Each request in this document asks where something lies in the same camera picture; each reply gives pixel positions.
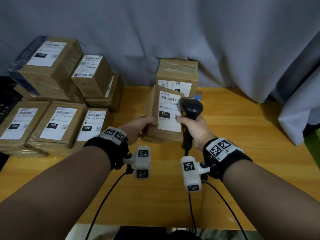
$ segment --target white label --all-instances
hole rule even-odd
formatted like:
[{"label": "white label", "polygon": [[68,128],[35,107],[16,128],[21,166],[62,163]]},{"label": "white label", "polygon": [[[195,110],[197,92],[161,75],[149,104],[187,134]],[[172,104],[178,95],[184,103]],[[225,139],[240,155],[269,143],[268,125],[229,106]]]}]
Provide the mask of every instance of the white label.
[{"label": "white label", "polygon": [[37,108],[20,108],[16,116],[13,118],[13,121],[4,131],[0,139],[21,139],[37,111]]},{"label": "white label", "polygon": [[44,42],[28,61],[27,65],[40,67],[52,66],[66,44],[65,42]]},{"label": "white label", "polygon": [[72,77],[93,77],[101,60],[102,56],[85,55]]},{"label": "white label", "polygon": [[42,131],[40,138],[61,140],[76,111],[76,108],[58,107]]},{"label": "white label", "polygon": [[106,111],[89,110],[81,127],[77,141],[87,141],[101,131]]},{"label": "white label", "polygon": [[182,92],[184,96],[188,97],[192,84],[189,82],[159,80],[158,85],[174,91]]},{"label": "white label", "polygon": [[108,96],[109,96],[109,93],[110,93],[110,90],[111,90],[112,82],[113,82],[113,76],[112,76],[112,78],[111,78],[111,81],[110,81],[110,84],[109,84],[109,87],[108,87],[108,90],[107,90],[107,92],[106,92],[106,96],[105,96],[105,97],[108,97]]},{"label": "white label", "polygon": [[181,124],[176,120],[180,116],[179,95],[160,91],[158,129],[181,132]]}]

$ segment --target barcode scanner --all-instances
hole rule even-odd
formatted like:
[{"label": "barcode scanner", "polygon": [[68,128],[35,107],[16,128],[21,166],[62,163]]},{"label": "barcode scanner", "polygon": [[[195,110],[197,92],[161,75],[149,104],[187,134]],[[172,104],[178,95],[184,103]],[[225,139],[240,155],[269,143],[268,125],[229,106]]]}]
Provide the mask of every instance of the barcode scanner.
[{"label": "barcode scanner", "polygon": [[[193,97],[183,97],[179,99],[179,105],[185,116],[192,120],[196,120],[203,111],[202,103]],[[184,156],[188,156],[189,150],[192,148],[192,139],[188,127],[185,126],[182,142]]]}]

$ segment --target wrist strap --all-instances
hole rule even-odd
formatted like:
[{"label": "wrist strap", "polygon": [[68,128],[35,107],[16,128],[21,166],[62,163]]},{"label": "wrist strap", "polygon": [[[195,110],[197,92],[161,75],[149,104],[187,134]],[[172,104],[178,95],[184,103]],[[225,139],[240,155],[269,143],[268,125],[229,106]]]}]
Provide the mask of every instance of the wrist strap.
[{"label": "wrist strap", "polygon": [[242,149],[223,137],[208,141],[203,147],[203,157],[210,166],[208,175],[221,181],[225,171],[235,162],[243,159],[252,161]]},{"label": "wrist strap", "polygon": [[95,146],[104,150],[109,157],[111,170],[121,169],[123,158],[127,158],[129,153],[126,135],[121,129],[109,126],[98,136],[89,139],[83,147]]}]

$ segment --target left hand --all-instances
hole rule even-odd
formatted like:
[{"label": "left hand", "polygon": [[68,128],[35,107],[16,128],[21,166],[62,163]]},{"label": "left hand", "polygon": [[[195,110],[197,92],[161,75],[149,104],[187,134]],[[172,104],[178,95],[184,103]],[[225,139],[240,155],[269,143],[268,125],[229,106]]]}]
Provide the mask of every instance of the left hand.
[{"label": "left hand", "polygon": [[152,124],[154,126],[158,125],[154,116],[142,116],[135,118],[133,121],[130,121],[129,123],[120,126],[119,129],[122,129],[123,132],[127,133],[128,145],[132,145],[138,140],[139,133],[148,124]]}]

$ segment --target hand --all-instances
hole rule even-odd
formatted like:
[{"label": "hand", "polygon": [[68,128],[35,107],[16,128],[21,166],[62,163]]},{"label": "hand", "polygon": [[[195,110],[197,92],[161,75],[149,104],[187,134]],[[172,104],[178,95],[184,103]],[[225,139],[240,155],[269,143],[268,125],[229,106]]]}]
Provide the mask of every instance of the hand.
[{"label": "hand", "polygon": [[196,120],[191,120],[187,117],[177,117],[177,121],[186,125],[193,137],[193,146],[202,151],[205,144],[216,137],[209,129],[206,120],[199,115]]},{"label": "hand", "polygon": [[152,124],[154,126],[158,125],[155,117],[142,116],[142,117],[135,118],[133,121],[130,121],[129,123],[126,123],[120,126],[119,129],[122,129],[123,132],[127,133],[128,145],[132,145],[138,140],[139,133],[148,124]]}]

